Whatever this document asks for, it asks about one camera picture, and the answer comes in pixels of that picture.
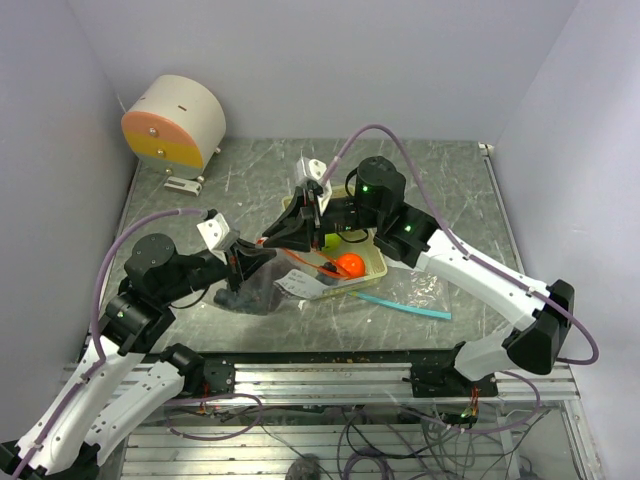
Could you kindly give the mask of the dark blue grape bunch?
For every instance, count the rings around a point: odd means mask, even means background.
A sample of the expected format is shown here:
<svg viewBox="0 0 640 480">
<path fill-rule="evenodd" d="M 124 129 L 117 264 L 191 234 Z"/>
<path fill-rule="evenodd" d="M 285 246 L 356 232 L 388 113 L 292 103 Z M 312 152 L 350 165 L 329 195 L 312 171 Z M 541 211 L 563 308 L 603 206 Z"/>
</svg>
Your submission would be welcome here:
<svg viewBox="0 0 640 480">
<path fill-rule="evenodd" d="M 264 316 L 270 310 L 271 294 L 270 285 L 246 282 L 237 291 L 219 289 L 214 303 L 231 312 Z"/>
</svg>

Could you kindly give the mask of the blue-zipper clear bag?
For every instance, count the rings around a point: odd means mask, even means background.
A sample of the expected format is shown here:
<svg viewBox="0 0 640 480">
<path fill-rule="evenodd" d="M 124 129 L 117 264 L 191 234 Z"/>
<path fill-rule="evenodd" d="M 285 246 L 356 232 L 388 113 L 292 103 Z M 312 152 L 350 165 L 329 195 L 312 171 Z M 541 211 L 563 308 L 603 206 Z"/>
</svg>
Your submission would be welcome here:
<svg viewBox="0 0 640 480">
<path fill-rule="evenodd" d="M 350 296 L 401 318 L 453 323 L 448 282 L 433 274 L 389 267 L 378 283 Z"/>
</svg>

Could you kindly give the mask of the small silver metal bracket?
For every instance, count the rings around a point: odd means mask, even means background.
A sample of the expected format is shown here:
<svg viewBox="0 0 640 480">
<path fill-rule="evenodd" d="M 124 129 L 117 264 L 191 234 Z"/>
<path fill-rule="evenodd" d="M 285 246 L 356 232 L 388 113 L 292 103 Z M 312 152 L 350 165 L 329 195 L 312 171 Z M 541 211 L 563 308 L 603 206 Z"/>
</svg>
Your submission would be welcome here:
<svg viewBox="0 0 640 480">
<path fill-rule="evenodd" d="M 172 192 L 198 197 L 202 191 L 202 185 L 198 181 L 186 180 L 175 176 L 168 177 L 163 187 Z"/>
</svg>

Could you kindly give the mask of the green apple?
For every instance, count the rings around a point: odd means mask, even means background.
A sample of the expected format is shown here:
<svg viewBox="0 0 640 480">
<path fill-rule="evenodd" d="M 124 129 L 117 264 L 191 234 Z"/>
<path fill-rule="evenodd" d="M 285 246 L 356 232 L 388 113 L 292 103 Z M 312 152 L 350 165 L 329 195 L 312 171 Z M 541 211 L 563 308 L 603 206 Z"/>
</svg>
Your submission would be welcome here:
<svg viewBox="0 0 640 480">
<path fill-rule="evenodd" d="M 336 233 L 327 234 L 324 237 L 324 246 L 322 247 L 323 252 L 329 252 L 337 249 L 342 243 L 340 236 Z"/>
</svg>

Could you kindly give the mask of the aluminium rail frame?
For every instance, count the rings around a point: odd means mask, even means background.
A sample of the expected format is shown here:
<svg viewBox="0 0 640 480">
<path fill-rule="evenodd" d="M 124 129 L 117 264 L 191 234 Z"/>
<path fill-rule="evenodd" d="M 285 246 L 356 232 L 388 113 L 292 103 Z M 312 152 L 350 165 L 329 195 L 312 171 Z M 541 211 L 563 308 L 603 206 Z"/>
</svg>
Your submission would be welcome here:
<svg viewBox="0 0 640 480">
<path fill-rule="evenodd" d="M 601 479 L 570 368 L 497 372 L 462 396 L 416 396 L 426 354 L 214 354 L 200 395 L 161 404 L 103 479 L 281 479 L 304 457 L 325 479 Z M 111 398 L 140 384 L 129 372 Z"/>
</svg>

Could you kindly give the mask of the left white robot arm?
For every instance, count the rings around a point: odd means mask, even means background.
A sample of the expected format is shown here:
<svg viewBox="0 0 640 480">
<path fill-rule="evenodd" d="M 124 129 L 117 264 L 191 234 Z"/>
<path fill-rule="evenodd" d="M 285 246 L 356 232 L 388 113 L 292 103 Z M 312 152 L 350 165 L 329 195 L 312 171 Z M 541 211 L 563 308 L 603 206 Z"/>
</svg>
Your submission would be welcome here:
<svg viewBox="0 0 640 480">
<path fill-rule="evenodd" d="M 111 398 L 174 322 L 172 304 L 219 281 L 237 291 L 275 256 L 274 250 L 242 239 L 227 249 L 191 255 L 179 254 L 164 234 L 139 239 L 118 293 L 94 323 L 71 378 L 26 434 L 2 443 L 2 471 L 14 479 L 95 478 L 115 447 L 156 408 L 204 388 L 204 358 L 175 344 L 160 354 L 140 384 Z"/>
</svg>

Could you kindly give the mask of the yellow-green perforated plastic basket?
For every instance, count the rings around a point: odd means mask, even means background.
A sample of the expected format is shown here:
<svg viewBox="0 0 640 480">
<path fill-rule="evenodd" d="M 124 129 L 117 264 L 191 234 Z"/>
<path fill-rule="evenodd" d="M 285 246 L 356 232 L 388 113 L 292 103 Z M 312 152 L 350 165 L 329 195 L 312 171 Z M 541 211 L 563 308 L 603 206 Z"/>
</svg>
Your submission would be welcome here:
<svg viewBox="0 0 640 480">
<path fill-rule="evenodd" d="M 387 274 L 371 229 L 363 231 L 346 226 L 338 233 L 327 233 L 321 250 L 287 250 L 285 255 L 293 264 L 293 272 L 277 284 L 286 292 L 307 300 L 370 287 Z"/>
</svg>

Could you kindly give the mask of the cylindrical drawer box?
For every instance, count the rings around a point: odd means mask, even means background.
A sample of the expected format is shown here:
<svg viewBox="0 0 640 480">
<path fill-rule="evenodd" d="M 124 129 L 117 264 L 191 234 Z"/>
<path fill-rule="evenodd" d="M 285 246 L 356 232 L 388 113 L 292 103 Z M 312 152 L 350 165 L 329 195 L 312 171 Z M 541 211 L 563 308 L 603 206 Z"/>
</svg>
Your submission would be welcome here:
<svg viewBox="0 0 640 480">
<path fill-rule="evenodd" d="M 219 100 L 200 83 L 161 75 L 123 115 L 127 144 L 149 168 L 194 180 L 220 152 L 226 117 Z"/>
</svg>

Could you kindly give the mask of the small red-orange fruit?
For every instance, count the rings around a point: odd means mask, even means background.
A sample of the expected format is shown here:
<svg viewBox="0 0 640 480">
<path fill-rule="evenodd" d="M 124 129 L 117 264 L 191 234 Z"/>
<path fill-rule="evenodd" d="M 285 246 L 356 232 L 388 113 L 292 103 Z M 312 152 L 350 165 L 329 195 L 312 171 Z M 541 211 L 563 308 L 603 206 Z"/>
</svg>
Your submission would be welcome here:
<svg viewBox="0 0 640 480">
<path fill-rule="evenodd" d="M 336 260 L 336 265 L 349 278 L 360 278 L 366 275 L 366 264 L 358 254 L 345 253 Z"/>
</svg>

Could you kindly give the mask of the red-zipper clear bag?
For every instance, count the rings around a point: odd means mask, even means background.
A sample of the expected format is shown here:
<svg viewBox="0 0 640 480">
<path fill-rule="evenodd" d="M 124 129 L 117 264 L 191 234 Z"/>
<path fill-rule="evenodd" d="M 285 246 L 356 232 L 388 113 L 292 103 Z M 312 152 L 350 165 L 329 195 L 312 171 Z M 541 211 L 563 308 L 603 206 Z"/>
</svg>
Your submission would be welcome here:
<svg viewBox="0 0 640 480">
<path fill-rule="evenodd" d="M 233 313 L 266 316 L 277 311 L 289 300 L 313 300 L 349 280 L 335 261 L 321 265 L 306 265 L 298 258 L 280 250 L 271 257 L 244 257 L 249 267 L 242 270 L 238 284 L 216 291 L 213 302 L 217 307 Z"/>
</svg>

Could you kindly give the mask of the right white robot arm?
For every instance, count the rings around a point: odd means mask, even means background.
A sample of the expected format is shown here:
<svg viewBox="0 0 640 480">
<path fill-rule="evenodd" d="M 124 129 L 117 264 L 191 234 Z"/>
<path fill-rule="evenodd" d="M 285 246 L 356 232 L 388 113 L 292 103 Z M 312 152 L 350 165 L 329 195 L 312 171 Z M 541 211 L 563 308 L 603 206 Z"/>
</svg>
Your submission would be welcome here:
<svg viewBox="0 0 640 480">
<path fill-rule="evenodd" d="M 311 252 L 328 234 L 370 230 L 391 265 L 432 273 L 490 306 L 509 323 L 480 340 L 429 350 L 407 377 L 416 396 L 462 396 L 481 380 L 512 368 L 548 375 L 570 330 L 574 288 L 522 275 L 446 231 L 405 199 L 406 179 L 386 158 L 369 157 L 350 172 L 353 193 L 334 197 L 326 165 L 301 158 L 292 199 L 264 231 L 268 248 Z"/>
</svg>

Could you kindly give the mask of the white corner clip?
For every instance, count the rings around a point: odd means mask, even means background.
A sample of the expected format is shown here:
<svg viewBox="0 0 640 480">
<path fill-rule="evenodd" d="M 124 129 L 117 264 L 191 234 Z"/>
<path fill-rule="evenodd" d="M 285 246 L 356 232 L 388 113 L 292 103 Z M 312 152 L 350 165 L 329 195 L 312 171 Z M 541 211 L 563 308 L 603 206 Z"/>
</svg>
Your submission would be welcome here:
<svg viewBox="0 0 640 480">
<path fill-rule="evenodd" d="M 494 151 L 494 146 L 487 143 L 478 143 L 478 147 L 484 152 L 485 155 L 490 156 Z"/>
</svg>

